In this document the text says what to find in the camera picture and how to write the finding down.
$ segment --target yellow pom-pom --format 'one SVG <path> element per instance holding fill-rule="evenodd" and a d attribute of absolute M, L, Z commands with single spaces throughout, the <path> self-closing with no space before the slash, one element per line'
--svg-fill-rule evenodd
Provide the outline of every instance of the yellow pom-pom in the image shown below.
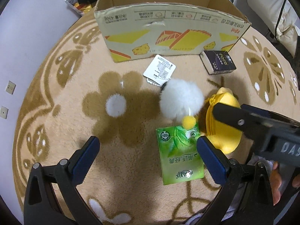
<path fill-rule="evenodd" d="M 193 116 L 185 116 L 182 119 L 182 126 L 186 130 L 194 128 L 195 125 L 196 125 L 196 118 L 194 118 Z"/>

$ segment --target round rug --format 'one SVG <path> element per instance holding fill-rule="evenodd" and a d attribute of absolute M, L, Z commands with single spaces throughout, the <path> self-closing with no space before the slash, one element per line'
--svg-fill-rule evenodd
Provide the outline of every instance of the round rug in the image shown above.
<path fill-rule="evenodd" d="M 206 98 L 227 87 L 240 104 L 300 121 L 295 74 L 263 35 L 250 28 L 230 55 L 237 69 L 215 76 L 198 55 L 166 58 L 176 65 L 172 77 L 196 82 Z M 219 186 L 207 170 L 203 179 L 163 186 L 155 129 L 176 123 L 162 117 L 160 88 L 142 76 L 151 60 L 114 63 L 93 13 L 65 33 L 36 73 L 17 120 L 13 174 L 21 207 L 32 165 L 70 158 L 91 135 L 99 137 L 100 152 L 77 189 L 105 224 L 176 224 L 213 200 Z M 230 156 L 245 162 L 250 146 L 242 138 Z"/>

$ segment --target brown flower pattern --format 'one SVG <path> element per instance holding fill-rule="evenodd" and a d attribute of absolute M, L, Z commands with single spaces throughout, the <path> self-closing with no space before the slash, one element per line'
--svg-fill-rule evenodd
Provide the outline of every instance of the brown flower pattern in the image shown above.
<path fill-rule="evenodd" d="M 297 104 L 296 92 L 294 90 L 293 83 L 290 80 L 289 80 L 289 89 L 292 93 L 292 96 L 293 96 L 293 99 L 294 99 L 294 104 L 296 105 Z"/>
<path fill-rule="evenodd" d="M 145 136 L 145 122 L 155 119 L 159 110 L 159 94 L 140 90 L 142 75 L 131 71 L 123 76 L 105 72 L 99 79 L 99 92 L 88 93 L 82 102 L 86 116 L 96 119 L 92 134 L 101 143 L 119 136 L 128 147 L 139 144 Z"/>
<path fill-rule="evenodd" d="M 251 50 L 244 53 L 244 65 L 260 99 L 272 105 L 282 89 L 281 83 L 285 83 L 284 72 L 278 58 L 268 48 L 263 48 L 255 36 L 253 41 L 257 49 L 250 41 L 241 38 L 242 44 Z"/>

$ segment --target yellow hat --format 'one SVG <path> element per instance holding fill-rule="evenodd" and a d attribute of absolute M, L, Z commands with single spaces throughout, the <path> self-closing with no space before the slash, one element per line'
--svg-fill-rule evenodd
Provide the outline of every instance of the yellow hat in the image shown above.
<path fill-rule="evenodd" d="M 229 154 L 239 145 L 242 131 L 217 121 L 213 117 L 212 109 L 219 102 L 233 107 L 241 107 L 237 99 L 228 90 L 224 89 L 226 88 L 220 89 L 222 93 L 213 95 L 209 99 L 210 106 L 206 113 L 206 130 L 207 138 L 214 147 L 220 149 L 224 154 Z"/>

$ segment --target plastic packaging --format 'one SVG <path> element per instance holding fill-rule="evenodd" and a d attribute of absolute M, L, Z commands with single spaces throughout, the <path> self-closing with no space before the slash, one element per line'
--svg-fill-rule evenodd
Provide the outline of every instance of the plastic packaging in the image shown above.
<path fill-rule="evenodd" d="M 77 13 L 79 13 L 81 16 L 85 15 L 87 12 L 89 12 L 92 9 L 91 4 L 79 4 L 78 0 L 64 0 L 67 5 L 74 9 Z"/>
<path fill-rule="evenodd" d="M 198 124 L 190 130 L 182 126 L 158 128 L 163 184 L 175 184 L 204 177 L 204 166 L 196 149 L 201 136 Z"/>

